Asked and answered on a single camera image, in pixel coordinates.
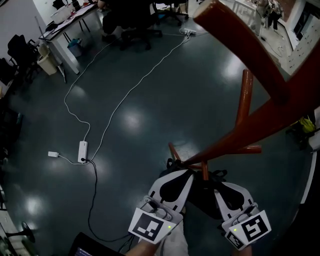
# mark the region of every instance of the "white bin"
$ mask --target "white bin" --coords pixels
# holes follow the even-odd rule
[[[52,61],[52,58],[50,58],[50,54],[47,54],[45,57],[41,56],[37,64],[50,76],[57,72],[57,68],[55,67],[55,64]]]

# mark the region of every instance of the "dark gray floor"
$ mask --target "dark gray floor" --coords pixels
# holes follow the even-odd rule
[[[175,22],[161,28],[178,33]],[[80,58],[82,65],[104,45],[97,32],[91,34],[89,53]],[[142,42],[125,51],[115,44],[96,58],[67,99],[70,109],[92,125],[87,137],[89,157],[122,97],[182,40],[180,36],[154,37],[150,51],[144,50]],[[91,223],[98,236],[114,239],[127,233],[136,204],[166,167],[168,142],[186,159],[234,127],[244,68],[220,42],[204,34],[176,49],[128,96],[94,159],[99,180]],[[7,208],[17,225],[26,221],[36,229],[35,246],[41,256],[66,255],[79,232],[93,237],[87,225],[95,182],[92,166],[74,166],[47,156],[48,151],[56,151],[77,161],[87,126],[69,115],[63,104],[75,78],[68,72],[66,85],[59,74],[49,77],[42,72],[10,98],[11,107],[24,119],[5,167]],[[255,81],[251,110],[267,99]],[[270,253],[291,223],[311,156],[299,151],[284,131],[259,144],[262,154],[223,156],[210,161],[209,169],[227,169],[228,182],[247,188],[260,209],[266,210],[272,232],[253,246],[261,256]],[[220,222],[190,203],[186,206],[189,254],[229,255],[232,246],[216,228]],[[122,243],[106,245],[116,250]]]

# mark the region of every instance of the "white desk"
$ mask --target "white desk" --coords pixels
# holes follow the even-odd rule
[[[79,73],[79,70],[78,70],[77,66],[74,64],[74,62],[67,55],[66,51],[69,51],[69,50],[67,48],[63,49],[61,44],[58,42],[58,38],[62,34],[64,34],[68,29],[70,29],[72,26],[74,26],[75,24],[78,24],[78,21],[80,21],[81,19],[84,19],[85,17],[87,17],[88,15],[91,15],[91,14],[95,14],[95,17],[97,19],[99,27],[102,28],[102,24],[101,24],[101,21],[100,21],[98,12],[97,12],[97,6],[95,5],[95,6],[92,6],[92,9],[88,10],[86,13],[77,16],[75,19],[73,19],[73,21],[70,24],[66,25],[65,27],[60,29],[58,32],[50,33],[47,35],[45,34],[44,38],[42,36],[39,37],[39,39],[47,41],[49,47],[53,48],[54,52],[58,52],[62,56],[62,58],[65,60],[65,62],[68,64],[68,66],[76,74]]]
[[[232,11],[234,11],[235,14],[238,13],[239,6],[242,6],[246,9],[251,10],[250,18],[248,20],[248,26],[250,26],[251,20],[253,20],[255,13],[256,13],[256,5],[254,5],[252,2],[246,1],[246,0],[234,0]]]

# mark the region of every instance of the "desk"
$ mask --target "desk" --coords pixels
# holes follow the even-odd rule
[[[234,11],[235,14],[238,13],[238,10],[239,10],[239,6],[243,6],[249,10],[251,10],[251,15],[250,15],[250,18],[248,20],[248,26],[250,26],[250,22],[251,20],[254,18],[254,15],[256,13],[256,5],[253,4],[252,2],[249,2],[249,1],[246,1],[246,0],[234,0],[234,3],[233,3],[233,7],[232,7],[232,11]]]
[[[44,40],[46,42],[48,42],[48,45],[50,48],[53,48],[53,50],[57,51],[58,53],[60,53],[60,55],[62,56],[62,58],[65,60],[65,62],[68,64],[68,66],[73,70],[74,73],[78,74],[79,70],[77,68],[77,66],[72,62],[72,60],[68,57],[66,51],[69,51],[68,49],[63,49],[63,47],[60,45],[60,43],[58,42],[58,38],[59,36],[61,36],[62,34],[64,34],[68,29],[70,29],[72,26],[74,26],[75,24],[78,23],[78,21],[84,19],[85,17],[94,14],[99,27],[102,28],[102,24],[97,12],[97,6],[96,5],[92,5],[89,4],[86,7],[87,10],[85,11],[85,13],[82,13],[83,9],[80,9],[79,11],[77,11],[72,17],[69,18],[69,20],[71,20],[68,24],[66,24],[63,28],[61,28],[58,31],[51,31],[51,32],[46,32],[44,33],[43,36],[40,36],[39,39],[40,40]]]

